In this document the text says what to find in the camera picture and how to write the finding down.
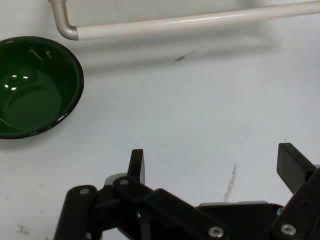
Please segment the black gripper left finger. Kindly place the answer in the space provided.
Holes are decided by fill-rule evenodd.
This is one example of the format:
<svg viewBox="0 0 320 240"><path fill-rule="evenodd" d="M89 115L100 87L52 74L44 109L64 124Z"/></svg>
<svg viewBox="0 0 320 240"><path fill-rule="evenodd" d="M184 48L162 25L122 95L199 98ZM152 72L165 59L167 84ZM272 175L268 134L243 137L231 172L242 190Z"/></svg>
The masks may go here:
<svg viewBox="0 0 320 240"><path fill-rule="evenodd" d="M227 240L229 228L163 190L144 184L144 152L131 152L128 171L102 189L71 188L64 199L56 240L100 240L117 229L130 240Z"/></svg>

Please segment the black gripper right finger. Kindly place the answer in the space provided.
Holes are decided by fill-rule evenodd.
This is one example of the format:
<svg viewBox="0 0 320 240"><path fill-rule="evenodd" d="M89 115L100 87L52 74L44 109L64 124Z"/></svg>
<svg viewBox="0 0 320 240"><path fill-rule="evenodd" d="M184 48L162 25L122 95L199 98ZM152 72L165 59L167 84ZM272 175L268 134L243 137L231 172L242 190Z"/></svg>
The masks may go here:
<svg viewBox="0 0 320 240"><path fill-rule="evenodd" d="M320 238L320 169L291 143L278 145L276 171L292 197L271 225L276 240Z"/></svg>

